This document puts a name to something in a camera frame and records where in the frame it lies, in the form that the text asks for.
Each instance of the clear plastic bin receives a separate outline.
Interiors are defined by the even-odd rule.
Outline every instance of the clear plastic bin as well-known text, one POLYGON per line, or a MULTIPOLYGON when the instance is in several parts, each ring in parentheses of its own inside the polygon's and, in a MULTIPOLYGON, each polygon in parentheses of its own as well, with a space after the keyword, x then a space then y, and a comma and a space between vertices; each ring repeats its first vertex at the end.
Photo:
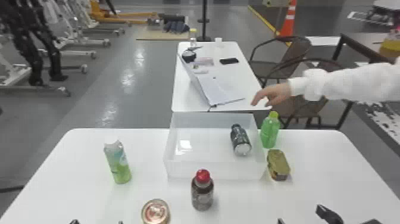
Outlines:
POLYGON ((260 179, 267 167, 252 114, 174 113, 164 152, 170 178, 192 178, 207 169, 214 179, 260 179), (246 157, 233 152, 231 126, 247 132, 252 150, 246 157))

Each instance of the green plastic bottle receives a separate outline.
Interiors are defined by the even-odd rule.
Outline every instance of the green plastic bottle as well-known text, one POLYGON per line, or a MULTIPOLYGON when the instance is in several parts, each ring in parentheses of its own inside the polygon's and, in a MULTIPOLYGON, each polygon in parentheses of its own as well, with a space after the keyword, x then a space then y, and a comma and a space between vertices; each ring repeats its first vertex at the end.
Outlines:
POLYGON ((278 117, 278 112, 271 111, 262 122, 260 137, 264 148, 273 148, 275 146, 276 137, 280 129, 278 117))
POLYGON ((104 153, 115 182, 117 184, 123 184, 130 181, 132 175, 122 143, 115 137, 106 138, 104 153))

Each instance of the shiny floor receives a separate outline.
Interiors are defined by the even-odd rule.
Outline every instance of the shiny floor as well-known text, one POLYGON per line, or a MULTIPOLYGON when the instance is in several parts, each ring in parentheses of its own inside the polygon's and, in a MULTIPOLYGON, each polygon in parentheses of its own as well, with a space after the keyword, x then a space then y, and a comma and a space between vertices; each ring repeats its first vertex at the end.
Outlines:
MULTIPOLYGON (((117 6, 117 9, 122 11, 150 9, 148 6, 130 7, 122 1, 120 4, 124 7, 117 6)), ((151 11, 187 15, 189 24, 200 28, 196 22, 201 16, 198 5, 163 5, 151 7, 151 11)), ((208 15, 211 19, 208 34, 212 38, 237 41, 247 57, 257 43, 273 35, 246 6, 215 4, 210 6, 208 15)), ((86 75, 69 71, 70 78, 66 82, 51 83, 66 86, 72 92, 70 98, 55 94, 0 95, 0 106, 4 110, 0 116, 0 188, 26 183, 70 129, 169 126, 178 41, 136 41, 143 27, 124 28, 126 34, 120 37, 90 35, 92 38, 109 38, 112 42, 110 48, 86 48, 96 49, 97 59, 83 57, 63 60, 64 64, 89 65, 90 72, 86 75)), ((272 44, 259 57, 277 61, 285 50, 285 45, 272 44)), ((1 52, 13 63, 23 62, 10 43, 1 52)), ((298 73, 303 69, 305 66, 300 66, 298 73)), ((322 113, 325 122, 336 122, 343 108, 341 101, 329 102, 322 113)), ((293 125, 292 128, 301 128, 303 125, 293 125)), ((397 172, 400 159, 397 155, 354 113, 350 113, 341 131, 400 196, 400 175, 397 172)), ((0 215, 16 196, 17 192, 0 194, 0 215)))

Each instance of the orange traffic cone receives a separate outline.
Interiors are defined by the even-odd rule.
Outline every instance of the orange traffic cone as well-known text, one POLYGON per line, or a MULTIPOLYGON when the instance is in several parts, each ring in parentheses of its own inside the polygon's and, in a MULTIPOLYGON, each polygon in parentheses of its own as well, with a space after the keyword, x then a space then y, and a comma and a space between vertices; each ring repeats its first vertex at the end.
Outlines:
POLYGON ((289 8, 287 9, 285 22, 283 23, 279 36, 293 35, 293 27, 295 25, 295 14, 296 14, 296 0, 292 0, 289 4, 289 8))

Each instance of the human hand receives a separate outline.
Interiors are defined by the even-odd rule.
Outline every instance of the human hand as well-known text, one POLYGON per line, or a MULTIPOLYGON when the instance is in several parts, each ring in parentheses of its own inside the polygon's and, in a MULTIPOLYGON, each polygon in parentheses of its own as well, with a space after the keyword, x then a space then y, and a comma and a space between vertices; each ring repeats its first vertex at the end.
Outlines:
POLYGON ((273 86, 267 86, 264 89, 258 91, 255 94, 251 105, 257 105, 258 102, 264 97, 267 97, 269 99, 269 102, 265 106, 280 104, 282 101, 285 101, 290 97, 289 83, 286 82, 273 86))

